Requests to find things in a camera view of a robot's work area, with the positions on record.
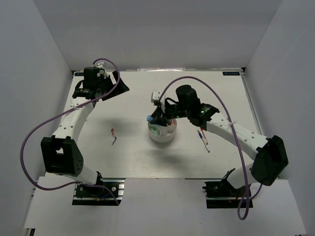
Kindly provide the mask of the blue transparent highlighter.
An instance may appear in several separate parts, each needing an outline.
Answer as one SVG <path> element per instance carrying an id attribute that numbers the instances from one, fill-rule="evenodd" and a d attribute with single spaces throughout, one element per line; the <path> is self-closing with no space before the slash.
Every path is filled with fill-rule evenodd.
<path id="1" fill-rule="evenodd" d="M 151 122 L 154 118 L 152 116 L 147 116 L 147 121 Z"/>

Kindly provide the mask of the green transparent highlighter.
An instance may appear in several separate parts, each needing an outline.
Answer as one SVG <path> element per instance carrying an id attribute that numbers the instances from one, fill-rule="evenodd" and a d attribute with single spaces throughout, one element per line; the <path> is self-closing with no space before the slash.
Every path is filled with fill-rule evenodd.
<path id="1" fill-rule="evenodd" d="M 157 130 L 157 126 L 156 125 L 151 125 L 150 126 L 150 131 L 152 132 L 152 133 L 154 133 L 155 135 L 159 135 L 159 132 L 158 132 L 158 130 Z"/>

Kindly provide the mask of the red gel pen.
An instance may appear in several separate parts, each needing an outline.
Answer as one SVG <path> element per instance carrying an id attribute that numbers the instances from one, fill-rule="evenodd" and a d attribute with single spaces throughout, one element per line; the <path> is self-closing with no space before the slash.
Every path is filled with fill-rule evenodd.
<path id="1" fill-rule="evenodd" d="M 203 139 L 205 140 L 206 145 L 208 145 L 209 143 L 208 143 L 208 140 L 207 140 L 206 135 L 205 135 L 205 133 L 204 133 L 204 129 L 203 129 L 203 128 L 200 128 L 200 131 L 201 131 L 201 134 L 202 134 L 202 136 L 203 136 Z"/>

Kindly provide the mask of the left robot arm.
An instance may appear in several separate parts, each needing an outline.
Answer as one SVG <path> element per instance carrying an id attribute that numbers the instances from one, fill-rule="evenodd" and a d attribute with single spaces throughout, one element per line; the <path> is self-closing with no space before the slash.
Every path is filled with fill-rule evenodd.
<path id="1" fill-rule="evenodd" d="M 86 67 L 83 80 L 75 86 L 70 113 L 64 116 L 51 137 L 44 137 L 41 141 L 46 172 L 86 183 L 88 192 L 93 196 L 101 195 L 104 184 L 99 181 L 99 172 L 86 166 L 77 141 L 96 103 L 127 91 L 129 88 L 120 79 L 118 71 L 109 75 L 103 68 Z"/>

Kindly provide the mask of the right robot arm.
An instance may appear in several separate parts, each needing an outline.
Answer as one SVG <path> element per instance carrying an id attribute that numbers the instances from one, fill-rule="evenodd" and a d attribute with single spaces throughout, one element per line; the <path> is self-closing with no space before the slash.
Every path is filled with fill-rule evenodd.
<path id="1" fill-rule="evenodd" d="M 151 102 L 156 109 L 148 119 L 150 124 L 167 127 L 172 119 L 187 118 L 192 125 L 225 139 L 252 159 L 251 164 L 232 169 L 221 179 L 226 195 L 234 196 L 246 184 L 270 186 L 288 165 L 282 138 L 268 138 L 233 123 L 218 108 L 202 103 L 190 85 L 178 87 L 176 95 L 174 101 L 157 90 L 152 92 Z"/>

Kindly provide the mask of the white round pen holder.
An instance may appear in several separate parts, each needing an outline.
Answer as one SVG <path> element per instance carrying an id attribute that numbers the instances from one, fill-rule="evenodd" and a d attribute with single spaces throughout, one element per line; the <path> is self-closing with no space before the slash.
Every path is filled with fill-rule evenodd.
<path id="1" fill-rule="evenodd" d="M 152 140 L 154 140 L 155 142 L 158 143 L 167 143 L 169 141 L 171 141 L 176 134 L 177 131 L 177 126 L 173 126 L 173 125 L 169 125 L 169 126 L 160 126 L 160 125 L 156 125 L 157 126 L 157 130 L 159 132 L 159 135 L 155 135 L 154 133 L 152 133 L 150 131 L 150 126 L 153 124 L 150 124 L 148 122 L 148 131 L 149 131 L 149 136 Z"/>

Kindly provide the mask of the blue gel pen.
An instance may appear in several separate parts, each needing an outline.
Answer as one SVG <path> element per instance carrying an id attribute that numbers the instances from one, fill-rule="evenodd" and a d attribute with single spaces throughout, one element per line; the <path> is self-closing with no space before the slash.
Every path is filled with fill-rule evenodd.
<path id="1" fill-rule="evenodd" d="M 201 132 L 199 130 L 197 130 L 197 132 L 198 132 L 198 135 L 199 135 L 201 141 L 203 142 L 203 145 L 205 146 L 205 149 L 207 150 L 208 153 L 210 153 L 210 150 L 209 150 L 208 145 L 206 144 L 206 142 L 203 138 L 203 135 L 201 134 Z"/>

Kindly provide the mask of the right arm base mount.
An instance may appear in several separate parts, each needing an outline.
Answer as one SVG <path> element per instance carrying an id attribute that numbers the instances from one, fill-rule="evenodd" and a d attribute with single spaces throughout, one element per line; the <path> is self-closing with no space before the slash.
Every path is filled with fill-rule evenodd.
<path id="1" fill-rule="evenodd" d="M 221 181 L 205 181 L 202 187 L 206 195 L 208 209 L 230 209 L 238 208 L 241 197 L 245 194 L 246 188 L 239 189 L 228 187 Z"/>

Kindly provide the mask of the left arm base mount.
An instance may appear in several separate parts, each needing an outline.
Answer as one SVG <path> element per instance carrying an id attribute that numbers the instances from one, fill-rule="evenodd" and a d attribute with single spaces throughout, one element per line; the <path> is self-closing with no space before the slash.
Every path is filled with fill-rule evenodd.
<path id="1" fill-rule="evenodd" d="M 124 195 L 125 179 L 102 179 L 101 181 L 113 193 L 118 203 L 106 189 L 77 184 L 73 194 L 72 205 L 118 206 Z"/>

